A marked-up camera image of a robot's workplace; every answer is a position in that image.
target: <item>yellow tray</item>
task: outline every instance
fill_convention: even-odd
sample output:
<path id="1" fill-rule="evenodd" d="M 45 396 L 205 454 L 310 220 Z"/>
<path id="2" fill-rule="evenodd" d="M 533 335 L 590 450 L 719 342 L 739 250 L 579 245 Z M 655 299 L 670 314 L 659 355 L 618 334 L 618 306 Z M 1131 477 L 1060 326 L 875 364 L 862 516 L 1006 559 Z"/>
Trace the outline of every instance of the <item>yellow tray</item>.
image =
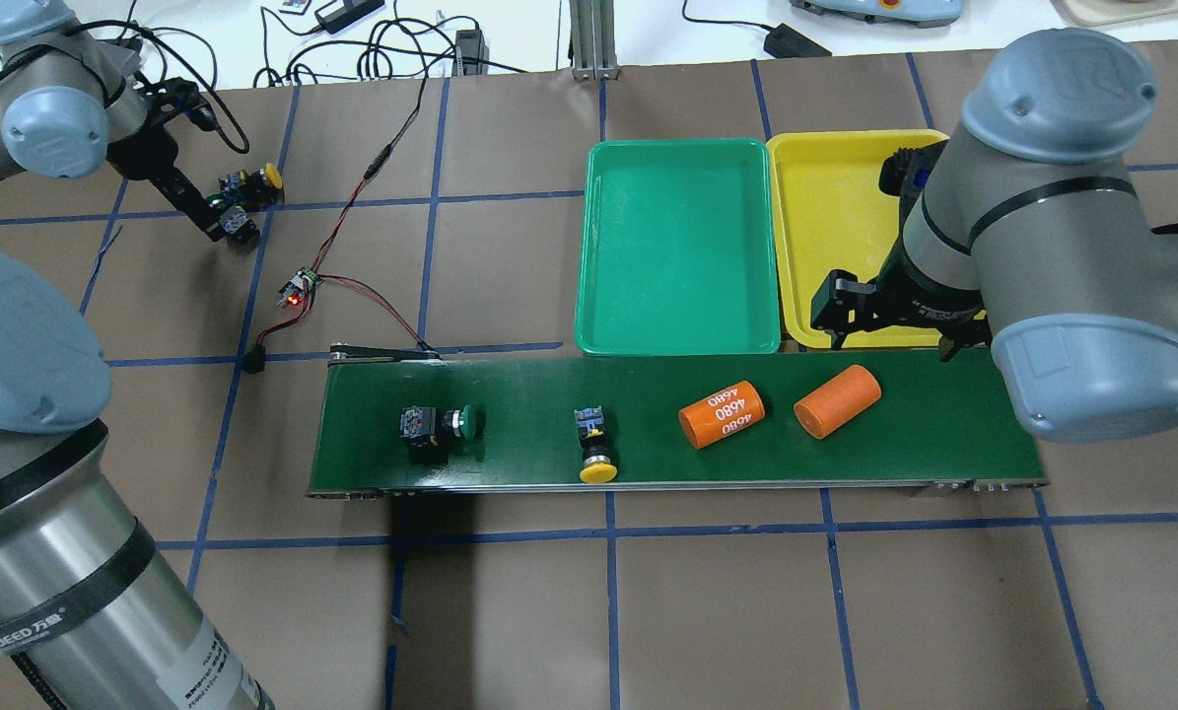
<path id="1" fill-rule="evenodd" d="M 773 238 L 790 337 L 828 349 L 814 330 L 813 296 L 829 270 L 878 276 L 899 233 L 899 198 L 878 190 L 882 161 L 899 148 L 945 140 L 939 131 L 783 133 L 768 141 L 773 165 Z M 892 326 L 847 337 L 846 347 L 933 347 L 939 332 Z"/>

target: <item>orange cylinder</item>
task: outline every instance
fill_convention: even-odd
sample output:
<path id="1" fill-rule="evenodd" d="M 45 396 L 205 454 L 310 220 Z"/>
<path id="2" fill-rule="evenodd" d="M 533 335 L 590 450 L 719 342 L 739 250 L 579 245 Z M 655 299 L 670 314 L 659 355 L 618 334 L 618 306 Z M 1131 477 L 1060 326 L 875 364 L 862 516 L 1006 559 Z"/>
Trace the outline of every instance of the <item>orange cylinder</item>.
<path id="1" fill-rule="evenodd" d="M 765 418 L 765 400 L 742 380 L 680 410 L 680 427 L 689 444 L 702 449 Z"/>
<path id="2" fill-rule="evenodd" d="M 878 379 L 861 365 L 847 367 L 813 394 L 795 402 L 794 414 L 808 433 L 823 439 L 882 398 Z"/>

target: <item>green tray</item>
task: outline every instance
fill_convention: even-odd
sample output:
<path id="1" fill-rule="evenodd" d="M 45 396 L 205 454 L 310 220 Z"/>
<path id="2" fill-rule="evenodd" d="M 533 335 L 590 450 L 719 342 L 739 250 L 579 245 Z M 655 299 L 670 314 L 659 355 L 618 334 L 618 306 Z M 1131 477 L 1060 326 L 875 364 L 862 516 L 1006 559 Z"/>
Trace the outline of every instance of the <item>green tray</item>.
<path id="1" fill-rule="evenodd" d="M 795 400 L 860 363 L 882 399 L 826 440 Z M 703 450 L 677 410 L 739 380 L 765 399 L 760 423 Z M 934 350 L 330 365 L 310 495 L 384 491 L 792 489 L 987 483 L 1040 485 L 1034 442 L 1013 418 L 986 350 Z M 396 437 L 405 405 L 476 404 L 487 424 L 444 462 L 411 459 Z M 620 477 L 580 483 L 575 409 L 602 405 Z"/>
<path id="2" fill-rule="evenodd" d="M 775 352 L 768 150 L 607 141 L 589 152 L 576 343 L 590 356 Z"/>

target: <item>green conveyor belt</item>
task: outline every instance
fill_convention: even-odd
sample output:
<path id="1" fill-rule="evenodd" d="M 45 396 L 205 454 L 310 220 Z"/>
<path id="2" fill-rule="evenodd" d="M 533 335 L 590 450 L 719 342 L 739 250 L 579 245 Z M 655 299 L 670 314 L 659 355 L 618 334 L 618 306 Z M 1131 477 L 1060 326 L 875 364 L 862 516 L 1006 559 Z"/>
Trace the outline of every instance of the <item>green conveyor belt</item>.
<path id="1" fill-rule="evenodd" d="M 826 440 L 795 400 L 847 365 L 875 373 L 882 399 Z M 695 450 L 677 410 L 750 380 L 760 423 Z M 411 458 L 396 430 L 405 405 L 487 414 L 478 440 L 448 458 Z M 934 350 L 567 358 L 330 365 L 310 495 L 418 490 L 584 490 L 575 409 L 607 410 L 620 476 L 597 489 L 792 489 L 938 482 L 1046 483 L 986 350 L 939 363 Z"/>

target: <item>light blue joint cap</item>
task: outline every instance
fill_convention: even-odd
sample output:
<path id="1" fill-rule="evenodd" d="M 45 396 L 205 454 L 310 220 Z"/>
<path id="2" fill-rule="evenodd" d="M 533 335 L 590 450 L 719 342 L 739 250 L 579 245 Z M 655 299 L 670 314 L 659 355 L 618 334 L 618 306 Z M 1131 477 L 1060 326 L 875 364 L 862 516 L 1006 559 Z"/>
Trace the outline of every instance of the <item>light blue joint cap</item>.
<path id="1" fill-rule="evenodd" d="M 75 19 L 62 0 L 0 0 L 0 46 L 26 40 Z"/>
<path id="2" fill-rule="evenodd" d="M 995 54 L 961 120 L 1027 161 L 1105 161 L 1131 148 L 1153 113 L 1157 79 L 1131 46 L 1090 28 L 1045 28 Z"/>
<path id="3" fill-rule="evenodd" d="M 995 366 L 1018 422 L 1084 444 L 1178 427 L 1178 336 L 1143 320 L 1058 313 L 995 336 Z"/>
<path id="4" fill-rule="evenodd" d="M 111 369 L 85 318 L 58 288 L 0 252 L 0 430 L 65 433 L 93 422 Z"/>
<path id="5" fill-rule="evenodd" d="M 13 100 L 2 115 L 2 142 L 24 170 L 79 179 L 106 160 L 111 119 L 93 95 L 44 86 Z"/>

